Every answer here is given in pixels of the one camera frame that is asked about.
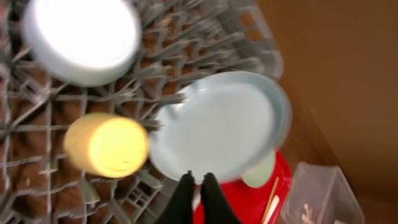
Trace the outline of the light blue bowl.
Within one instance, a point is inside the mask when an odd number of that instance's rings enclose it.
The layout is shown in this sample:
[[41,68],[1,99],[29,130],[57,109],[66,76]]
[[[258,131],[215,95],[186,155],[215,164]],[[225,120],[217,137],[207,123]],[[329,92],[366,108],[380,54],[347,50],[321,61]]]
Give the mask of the light blue bowl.
[[53,77],[101,86],[130,69],[142,25],[136,8],[123,0],[31,0],[22,36],[33,58]]

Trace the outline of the wooden chopstick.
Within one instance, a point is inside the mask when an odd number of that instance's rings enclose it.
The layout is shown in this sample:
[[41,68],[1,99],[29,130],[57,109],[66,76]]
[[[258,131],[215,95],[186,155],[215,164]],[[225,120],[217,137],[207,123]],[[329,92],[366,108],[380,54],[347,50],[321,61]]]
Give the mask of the wooden chopstick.
[[269,207],[269,205],[270,205],[270,203],[271,203],[271,200],[272,200],[273,196],[275,195],[275,191],[276,191],[276,188],[277,188],[278,183],[279,183],[279,178],[276,177],[275,180],[274,180],[273,186],[272,186],[272,188],[271,188],[271,192],[270,192],[270,195],[269,195],[269,199],[268,199],[268,201],[267,201],[266,208],[265,208],[265,210],[264,210],[264,214],[266,213],[266,210],[267,210],[267,208]]

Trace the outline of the yellow plastic cup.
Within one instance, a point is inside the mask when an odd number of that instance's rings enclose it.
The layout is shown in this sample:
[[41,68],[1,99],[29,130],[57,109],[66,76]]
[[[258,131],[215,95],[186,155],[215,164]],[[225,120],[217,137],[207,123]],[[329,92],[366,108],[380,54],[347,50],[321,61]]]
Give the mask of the yellow plastic cup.
[[90,113],[67,130],[63,148],[71,163],[89,174],[121,178],[138,171],[149,155],[149,137],[133,119]]

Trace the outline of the light blue plate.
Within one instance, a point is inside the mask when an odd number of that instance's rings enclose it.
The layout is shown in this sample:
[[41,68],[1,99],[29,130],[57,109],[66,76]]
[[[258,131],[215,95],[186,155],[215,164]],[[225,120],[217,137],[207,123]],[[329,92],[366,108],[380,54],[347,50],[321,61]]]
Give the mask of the light blue plate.
[[251,72],[224,72],[182,88],[181,103],[161,107],[150,134],[150,161],[166,177],[207,173],[219,182],[241,177],[289,132],[292,110],[280,85]]

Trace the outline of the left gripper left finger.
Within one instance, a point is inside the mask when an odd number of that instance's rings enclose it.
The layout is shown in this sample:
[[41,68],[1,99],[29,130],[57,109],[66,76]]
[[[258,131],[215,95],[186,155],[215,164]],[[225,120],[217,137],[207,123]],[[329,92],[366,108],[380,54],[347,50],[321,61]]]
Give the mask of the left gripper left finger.
[[195,179],[192,172],[182,175],[174,194],[154,224],[192,224]]

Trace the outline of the white napkin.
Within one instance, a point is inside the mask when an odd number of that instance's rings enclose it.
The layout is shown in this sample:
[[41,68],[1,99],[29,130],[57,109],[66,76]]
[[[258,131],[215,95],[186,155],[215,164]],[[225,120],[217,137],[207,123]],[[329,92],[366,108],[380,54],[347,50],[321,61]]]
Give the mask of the white napkin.
[[308,206],[307,203],[303,205],[305,212],[302,214],[303,224],[314,224],[312,220],[312,209]]

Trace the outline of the white plastic fork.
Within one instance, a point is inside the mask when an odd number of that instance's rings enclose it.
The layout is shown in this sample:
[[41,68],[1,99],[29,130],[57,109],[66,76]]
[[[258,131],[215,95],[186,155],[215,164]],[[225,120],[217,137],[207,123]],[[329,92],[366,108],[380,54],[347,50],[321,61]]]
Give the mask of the white plastic fork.
[[262,221],[262,224],[268,224],[269,221],[271,220],[274,211],[276,210],[276,207],[278,206],[279,203],[279,197],[277,195],[273,196],[271,203],[269,207],[266,210],[266,213],[264,214],[264,218]]

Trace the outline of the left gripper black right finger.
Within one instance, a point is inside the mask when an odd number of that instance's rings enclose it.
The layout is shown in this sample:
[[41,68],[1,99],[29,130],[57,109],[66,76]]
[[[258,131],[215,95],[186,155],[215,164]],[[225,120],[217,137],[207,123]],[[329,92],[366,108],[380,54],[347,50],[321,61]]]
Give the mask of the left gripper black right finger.
[[204,224],[241,224],[212,173],[206,173],[201,185]]

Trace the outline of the light green bowl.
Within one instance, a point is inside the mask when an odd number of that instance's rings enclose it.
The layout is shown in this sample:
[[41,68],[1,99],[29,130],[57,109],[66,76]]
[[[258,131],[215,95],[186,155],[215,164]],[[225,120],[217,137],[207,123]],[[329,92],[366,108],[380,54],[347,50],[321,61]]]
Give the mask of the light green bowl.
[[267,155],[254,167],[245,172],[241,178],[243,182],[252,188],[265,185],[270,179],[276,164],[275,151],[269,151]]

